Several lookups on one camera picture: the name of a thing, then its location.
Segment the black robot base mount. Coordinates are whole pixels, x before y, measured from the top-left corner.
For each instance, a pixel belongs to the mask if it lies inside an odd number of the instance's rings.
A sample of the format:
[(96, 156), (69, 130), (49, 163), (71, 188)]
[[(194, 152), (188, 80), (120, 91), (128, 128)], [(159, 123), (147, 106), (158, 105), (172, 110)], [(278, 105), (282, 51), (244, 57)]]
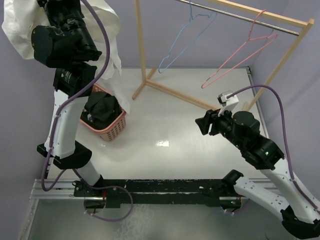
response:
[[(80, 180), (75, 180), (74, 196), (86, 198), (86, 205), (105, 207), (101, 192), (87, 189)], [(126, 188), (136, 205), (205, 205), (207, 207), (225, 207), (230, 201), (240, 197), (231, 187), (220, 179), (106, 179), (103, 186)], [(129, 196), (119, 190), (116, 200), (122, 204), (131, 204)]]

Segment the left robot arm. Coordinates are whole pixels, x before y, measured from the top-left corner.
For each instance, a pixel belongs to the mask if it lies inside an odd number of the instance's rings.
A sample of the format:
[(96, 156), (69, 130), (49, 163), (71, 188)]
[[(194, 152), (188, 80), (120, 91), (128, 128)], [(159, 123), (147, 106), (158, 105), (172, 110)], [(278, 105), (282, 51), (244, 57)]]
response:
[(91, 196), (103, 191), (102, 176), (91, 162), (92, 151), (76, 141), (78, 124), (92, 92), (92, 80), (102, 52), (87, 29), (78, 0), (39, 0), (49, 25), (38, 25), (31, 33), (34, 59), (55, 69), (54, 110), (46, 141), (37, 152), (65, 171), (75, 169), (86, 181)]

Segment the dark pinstriped shirt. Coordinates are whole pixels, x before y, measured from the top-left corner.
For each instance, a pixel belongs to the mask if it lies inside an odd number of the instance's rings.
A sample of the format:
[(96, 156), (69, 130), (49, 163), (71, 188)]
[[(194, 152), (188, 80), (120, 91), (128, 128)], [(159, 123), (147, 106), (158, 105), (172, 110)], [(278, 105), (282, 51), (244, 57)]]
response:
[(122, 112), (115, 96), (104, 91), (92, 91), (80, 119), (95, 130), (103, 130)]

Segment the blue hanger hook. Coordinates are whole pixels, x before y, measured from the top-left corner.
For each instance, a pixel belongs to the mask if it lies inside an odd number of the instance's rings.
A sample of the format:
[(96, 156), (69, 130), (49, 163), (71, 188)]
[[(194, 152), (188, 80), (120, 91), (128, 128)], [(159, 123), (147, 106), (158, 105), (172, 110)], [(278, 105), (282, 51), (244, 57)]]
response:
[(158, 72), (164, 73), (172, 67), (185, 52), (203, 35), (217, 18), (217, 13), (212, 10), (194, 11), (192, 0), (187, 1), (189, 8), (188, 21), (178, 32), (175, 40), (168, 50), (167, 55), (160, 61)]

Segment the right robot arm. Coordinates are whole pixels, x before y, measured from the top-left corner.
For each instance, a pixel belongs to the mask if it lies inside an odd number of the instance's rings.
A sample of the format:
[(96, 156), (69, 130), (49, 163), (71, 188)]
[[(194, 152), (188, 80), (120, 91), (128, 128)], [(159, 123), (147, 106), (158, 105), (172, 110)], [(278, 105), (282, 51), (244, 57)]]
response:
[(224, 178), (222, 190), (228, 196), (236, 193), (262, 206), (278, 219), (294, 237), (306, 240), (320, 235), (320, 214), (297, 190), (298, 178), (290, 175), (289, 162), (271, 139), (260, 134), (260, 122), (248, 111), (232, 113), (208, 110), (197, 118), (203, 135), (222, 135), (241, 153), (244, 160), (265, 175), (279, 190), (275, 194), (256, 185), (242, 173), (232, 170)]

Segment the white shirt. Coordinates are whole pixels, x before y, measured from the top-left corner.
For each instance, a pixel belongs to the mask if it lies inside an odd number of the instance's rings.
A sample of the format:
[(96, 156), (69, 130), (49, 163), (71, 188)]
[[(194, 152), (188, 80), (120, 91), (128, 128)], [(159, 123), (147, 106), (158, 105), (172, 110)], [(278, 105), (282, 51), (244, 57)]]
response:
[[(118, 83), (115, 83), (115, 71), (122, 74), (122, 62), (119, 57), (116, 36), (121, 29), (121, 21), (116, 12), (104, 0), (89, 0), (89, 5), (100, 19), (110, 46), (109, 63), (105, 72), (100, 78), (104, 84), (115, 95), (120, 106), (130, 113), (130, 103), (124, 96), (123, 90)], [(36, 0), (5, 0), (0, 5), (3, 10), (3, 22), (1, 25), (4, 34), (25, 60), (34, 58), (34, 49), (31, 43), (32, 30), (36, 26), (49, 26), (48, 17), (45, 10), (39, 6)], [(101, 28), (94, 19), (92, 13), (83, 2), (80, 3), (81, 11), (84, 15), (84, 22), (93, 39), (97, 49), (102, 52), (98, 61), (90, 61), (90, 65), (97, 66), (97, 72), (100, 72), (106, 59), (107, 50), (105, 39)]]

